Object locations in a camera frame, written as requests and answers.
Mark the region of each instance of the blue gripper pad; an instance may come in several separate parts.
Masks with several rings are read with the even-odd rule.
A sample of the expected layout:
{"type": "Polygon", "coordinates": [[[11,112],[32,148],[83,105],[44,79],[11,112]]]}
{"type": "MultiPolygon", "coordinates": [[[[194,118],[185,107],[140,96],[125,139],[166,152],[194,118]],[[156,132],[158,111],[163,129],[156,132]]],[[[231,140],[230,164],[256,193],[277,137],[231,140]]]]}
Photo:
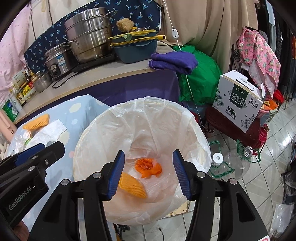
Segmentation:
{"type": "Polygon", "coordinates": [[[111,199],[117,190],[119,179],[124,167],[124,162],[125,162],[125,155],[123,151],[118,151],[113,165],[112,165],[112,173],[109,178],[109,185],[108,185],[108,193],[107,196],[109,199],[111,199]]]}
{"type": "Polygon", "coordinates": [[[36,153],[38,153],[39,151],[42,151],[45,148],[45,145],[43,145],[42,143],[39,143],[35,146],[32,146],[31,148],[23,151],[22,153],[20,153],[17,156],[17,160],[15,161],[15,165],[18,167],[21,164],[24,164],[29,157],[35,155],[36,153]]]}
{"type": "Polygon", "coordinates": [[[184,159],[178,149],[173,152],[173,164],[183,192],[188,200],[191,199],[190,181],[184,168],[184,159]]]}

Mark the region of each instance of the white plastic bag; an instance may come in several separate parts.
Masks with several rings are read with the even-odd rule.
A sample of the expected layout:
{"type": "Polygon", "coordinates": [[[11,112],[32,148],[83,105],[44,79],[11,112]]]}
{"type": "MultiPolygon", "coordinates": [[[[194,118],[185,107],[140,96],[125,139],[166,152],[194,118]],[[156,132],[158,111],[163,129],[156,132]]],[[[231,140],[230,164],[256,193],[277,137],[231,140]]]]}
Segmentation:
{"type": "Polygon", "coordinates": [[[109,222],[146,224],[163,218],[185,201],[173,166],[172,155],[179,149],[184,160],[199,171],[211,165],[209,144],[194,116],[181,105],[155,97],[145,97],[110,107],[84,130],[73,157],[75,181],[83,180],[123,150],[126,172],[143,183],[148,198],[134,197],[120,188],[104,202],[109,222]],[[155,158],[162,174],[141,178],[135,168],[139,158],[155,158]]]}
{"type": "Polygon", "coordinates": [[[294,205],[277,204],[272,218],[269,234],[276,235],[285,231],[290,223],[294,205]]]}

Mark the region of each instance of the wall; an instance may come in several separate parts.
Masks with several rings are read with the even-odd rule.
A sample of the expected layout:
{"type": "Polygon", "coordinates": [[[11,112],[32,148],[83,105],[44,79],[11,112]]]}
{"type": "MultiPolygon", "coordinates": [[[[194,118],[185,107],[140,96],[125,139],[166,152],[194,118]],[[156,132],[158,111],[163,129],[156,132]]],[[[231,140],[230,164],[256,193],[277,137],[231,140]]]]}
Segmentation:
{"type": "MultiPolygon", "coordinates": [[[[93,0],[49,0],[53,23],[56,23],[59,19],[66,16],[68,13],[92,1],[93,0]]],[[[31,2],[32,17],[30,19],[29,32],[25,43],[25,50],[27,50],[30,45],[36,40],[36,38],[38,38],[52,25],[48,11],[48,0],[45,0],[45,5],[45,12],[41,12],[41,0],[32,0],[31,2]]]]}

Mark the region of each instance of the blue plastic container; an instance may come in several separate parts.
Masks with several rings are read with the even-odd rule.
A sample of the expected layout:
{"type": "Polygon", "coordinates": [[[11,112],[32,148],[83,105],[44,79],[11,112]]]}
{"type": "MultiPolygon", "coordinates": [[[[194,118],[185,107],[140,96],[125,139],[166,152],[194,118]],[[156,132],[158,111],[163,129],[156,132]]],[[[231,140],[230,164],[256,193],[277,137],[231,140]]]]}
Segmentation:
{"type": "Polygon", "coordinates": [[[156,47],[157,39],[153,39],[122,46],[114,46],[113,49],[122,62],[131,64],[150,59],[151,55],[156,52],[156,47]]]}

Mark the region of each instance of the yellow container lid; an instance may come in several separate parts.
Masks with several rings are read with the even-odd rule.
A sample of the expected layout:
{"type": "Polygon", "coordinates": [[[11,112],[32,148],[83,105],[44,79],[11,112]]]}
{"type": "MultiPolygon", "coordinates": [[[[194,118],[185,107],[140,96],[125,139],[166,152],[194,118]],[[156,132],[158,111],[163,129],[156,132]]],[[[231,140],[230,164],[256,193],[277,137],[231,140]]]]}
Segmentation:
{"type": "Polygon", "coordinates": [[[138,43],[138,42],[147,41],[147,40],[154,40],[154,39],[164,40],[165,35],[156,35],[154,37],[138,38],[138,39],[131,40],[131,41],[125,41],[125,42],[120,42],[120,43],[112,43],[112,44],[110,44],[110,46],[121,46],[121,45],[138,43]]]}
{"type": "Polygon", "coordinates": [[[133,36],[145,36],[146,34],[149,34],[149,33],[154,33],[154,32],[157,32],[155,29],[150,29],[150,30],[143,30],[143,31],[137,31],[137,32],[130,32],[130,33],[125,33],[125,34],[119,34],[119,35],[116,35],[116,36],[113,36],[113,37],[110,37],[108,39],[117,39],[117,38],[122,38],[124,37],[125,35],[133,35],[133,36]]]}

